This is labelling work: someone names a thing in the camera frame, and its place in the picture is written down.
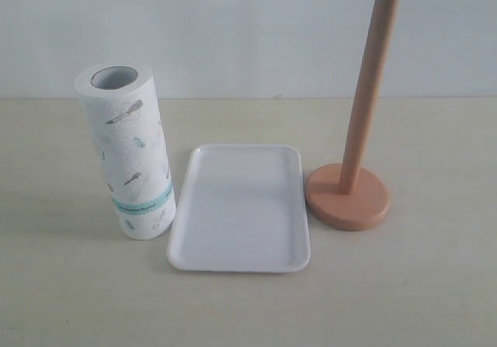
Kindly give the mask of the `printed white paper towel roll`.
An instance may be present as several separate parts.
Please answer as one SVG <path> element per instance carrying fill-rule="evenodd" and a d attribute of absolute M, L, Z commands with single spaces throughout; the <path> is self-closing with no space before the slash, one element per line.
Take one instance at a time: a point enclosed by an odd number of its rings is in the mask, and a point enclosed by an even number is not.
<path fill-rule="evenodd" d="M 151 70 L 97 64 L 75 80 L 120 226 L 149 240 L 169 229 L 176 201 Z"/>

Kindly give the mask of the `wooden paper towel holder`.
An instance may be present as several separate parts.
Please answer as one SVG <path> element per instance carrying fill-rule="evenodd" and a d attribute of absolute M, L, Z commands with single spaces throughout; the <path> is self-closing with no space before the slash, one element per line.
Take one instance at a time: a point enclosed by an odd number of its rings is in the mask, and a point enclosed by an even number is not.
<path fill-rule="evenodd" d="M 353 99 L 342 162 L 313 171 L 304 187 L 311 213 L 341 231 L 380 224 L 390 196 L 384 183 L 361 163 L 384 73 L 399 0 L 375 0 Z"/>

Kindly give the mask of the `white rectangular plastic tray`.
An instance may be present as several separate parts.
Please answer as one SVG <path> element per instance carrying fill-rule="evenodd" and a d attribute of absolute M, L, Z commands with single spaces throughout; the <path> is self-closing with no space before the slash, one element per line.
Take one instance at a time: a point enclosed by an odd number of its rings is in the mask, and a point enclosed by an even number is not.
<path fill-rule="evenodd" d="M 282 144 L 193 150 L 166 255 L 182 271 L 302 270 L 311 244 L 300 152 Z"/>

